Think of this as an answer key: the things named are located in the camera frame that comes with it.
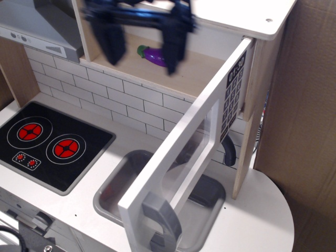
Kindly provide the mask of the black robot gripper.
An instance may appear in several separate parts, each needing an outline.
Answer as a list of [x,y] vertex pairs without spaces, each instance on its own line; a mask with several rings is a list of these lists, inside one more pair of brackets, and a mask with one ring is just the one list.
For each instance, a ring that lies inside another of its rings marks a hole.
[[188,32],[196,26],[190,1],[171,1],[170,10],[138,8],[141,1],[85,1],[82,12],[108,62],[117,65],[126,52],[121,25],[155,28],[162,31],[162,55],[167,74],[175,73],[184,59]]

